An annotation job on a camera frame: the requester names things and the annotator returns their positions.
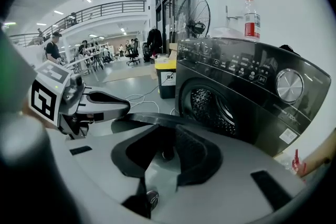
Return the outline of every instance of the bottle label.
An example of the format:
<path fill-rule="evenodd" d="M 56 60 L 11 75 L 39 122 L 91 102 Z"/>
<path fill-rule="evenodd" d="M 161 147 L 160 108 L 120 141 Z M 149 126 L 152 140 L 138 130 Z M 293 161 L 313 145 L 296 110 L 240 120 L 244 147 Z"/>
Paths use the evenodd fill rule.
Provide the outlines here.
<path fill-rule="evenodd" d="M 258 14 L 245 14 L 245 36 L 260 38 L 260 16 Z"/>

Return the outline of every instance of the washing machine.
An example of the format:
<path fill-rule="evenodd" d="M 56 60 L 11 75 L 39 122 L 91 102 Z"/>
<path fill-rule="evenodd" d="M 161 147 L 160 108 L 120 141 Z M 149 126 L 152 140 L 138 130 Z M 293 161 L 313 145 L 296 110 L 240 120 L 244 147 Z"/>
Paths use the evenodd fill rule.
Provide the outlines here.
<path fill-rule="evenodd" d="M 177 51 L 175 109 L 275 156 L 309 126 L 330 83 L 319 67 L 275 46 L 186 39 Z"/>

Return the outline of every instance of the control panel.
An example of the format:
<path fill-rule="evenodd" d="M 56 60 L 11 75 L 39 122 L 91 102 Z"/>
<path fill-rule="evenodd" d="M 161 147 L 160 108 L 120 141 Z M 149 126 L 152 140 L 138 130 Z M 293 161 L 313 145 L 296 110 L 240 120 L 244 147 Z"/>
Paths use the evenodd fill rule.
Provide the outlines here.
<path fill-rule="evenodd" d="M 260 105 L 298 133 L 319 111 L 331 83 L 328 74 L 300 56 L 248 40 L 182 40 L 177 60 Z"/>

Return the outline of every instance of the control knob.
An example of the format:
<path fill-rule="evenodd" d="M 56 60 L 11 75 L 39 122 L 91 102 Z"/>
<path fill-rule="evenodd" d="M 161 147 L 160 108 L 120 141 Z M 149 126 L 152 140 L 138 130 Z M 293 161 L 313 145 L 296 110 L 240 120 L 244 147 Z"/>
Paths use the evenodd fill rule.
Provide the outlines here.
<path fill-rule="evenodd" d="M 284 103 L 295 103 L 303 93 L 303 79 L 293 69 L 284 69 L 276 77 L 276 91 Z"/>

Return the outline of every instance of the electric fan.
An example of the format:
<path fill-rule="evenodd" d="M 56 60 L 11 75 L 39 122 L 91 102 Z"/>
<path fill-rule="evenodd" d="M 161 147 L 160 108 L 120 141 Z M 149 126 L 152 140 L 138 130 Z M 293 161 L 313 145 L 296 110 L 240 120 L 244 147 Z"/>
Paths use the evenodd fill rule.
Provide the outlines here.
<path fill-rule="evenodd" d="M 206 0 L 185 0 L 178 11 L 176 40 L 206 37 L 211 18 Z"/>

